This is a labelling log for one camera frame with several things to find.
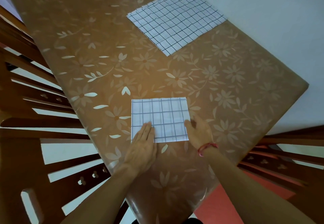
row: hand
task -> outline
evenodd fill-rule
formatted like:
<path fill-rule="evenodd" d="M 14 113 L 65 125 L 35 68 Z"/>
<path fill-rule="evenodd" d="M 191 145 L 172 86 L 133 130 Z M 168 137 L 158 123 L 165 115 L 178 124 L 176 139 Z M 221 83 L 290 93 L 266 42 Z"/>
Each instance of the hand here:
<path fill-rule="evenodd" d="M 213 135 L 206 121 L 197 115 L 193 120 L 196 122 L 196 128 L 192 127 L 189 120 L 184 121 L 184 126 L 187 129 L 190 144 L 198 150 L 202 145 L 213 142 Z"/>
<path fill-rule="evenodd" d="M 147 171 L 156 159 L 157 146 L 154 143 L 154 128 L 151 123 L 143 124 L 125 155 L 124 165 L 127 165 L 135 177 Z"/>

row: red string bracelet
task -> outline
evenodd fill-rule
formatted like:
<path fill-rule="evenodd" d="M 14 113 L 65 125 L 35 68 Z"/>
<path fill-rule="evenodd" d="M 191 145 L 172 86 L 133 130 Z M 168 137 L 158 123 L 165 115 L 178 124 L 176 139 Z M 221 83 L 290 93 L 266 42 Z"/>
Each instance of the red string bracelet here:
<path fill-rule="evenodd" d="M 206 148 L 208 148 L 208 147 L 216 147 L 216 148 L 218 148 L 218 145 L 217 144 L 215 144 L 215 143 L 207 143 L 207 144 L 203 144 L 199 149 L 198 149 L 198 154 L 199 154 L 199 156 L 203 156 L 202 155 L 202 151 L 204 150 L 204 149 L 206 149 Z"/>

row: table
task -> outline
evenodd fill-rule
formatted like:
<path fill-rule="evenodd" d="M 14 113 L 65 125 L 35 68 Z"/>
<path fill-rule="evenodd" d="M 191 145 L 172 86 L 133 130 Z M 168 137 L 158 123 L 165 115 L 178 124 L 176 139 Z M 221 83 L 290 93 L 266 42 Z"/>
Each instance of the table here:
<path fill-rule="evenodd" d="M 187 97 L 237 164 L 307 83 L 229 21 L 166 57 L 126 18 L 150 1 L 13 0 L 111 173 L 130 145 L 138 98 Z M 217 185 L 188 141 L 159 143 L 127 201 L 142 224 L 181 223 Z"/>

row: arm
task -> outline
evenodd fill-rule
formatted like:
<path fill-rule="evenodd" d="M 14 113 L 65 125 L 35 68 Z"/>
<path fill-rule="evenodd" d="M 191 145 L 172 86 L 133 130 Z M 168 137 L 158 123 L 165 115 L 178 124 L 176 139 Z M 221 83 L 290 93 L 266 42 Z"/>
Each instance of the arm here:
<path fill-rule="evenodd" d="M 154 128 L 145 123 L 134 136 L 124 163 L 61 224 L 113 224 L 130 185 L 154 163 L 156 150 Z"/>
<path fill-rule="evenodd" d="M 185 121 L 190 143 L 199 149 L 213 141 L 207 122 L 195 116 L 196 128 Z M 233 165 L 217 148 L 203 151 L 215 175 L 244 223 L 315 224 L 309 217 L 277 194 L 264 188 Z"/>

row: paper with black grid lines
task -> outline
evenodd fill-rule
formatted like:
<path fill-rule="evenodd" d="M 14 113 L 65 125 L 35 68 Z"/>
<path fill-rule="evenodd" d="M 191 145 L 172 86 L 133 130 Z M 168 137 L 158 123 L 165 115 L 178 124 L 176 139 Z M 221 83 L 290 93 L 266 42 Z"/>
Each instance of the paper with black grid lines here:
<path fill-rule="evenodd" d="M 226 20 L 205 0 L 155 0 L 127 17 L 166 56 Z"/>
<path fill-rule="evenodd" d="M 184 120 L 190 120 L 185 97 L 132 99 L 132 140 L 149 121 L 155 128 L 156 143 L 188 140 Z"/>

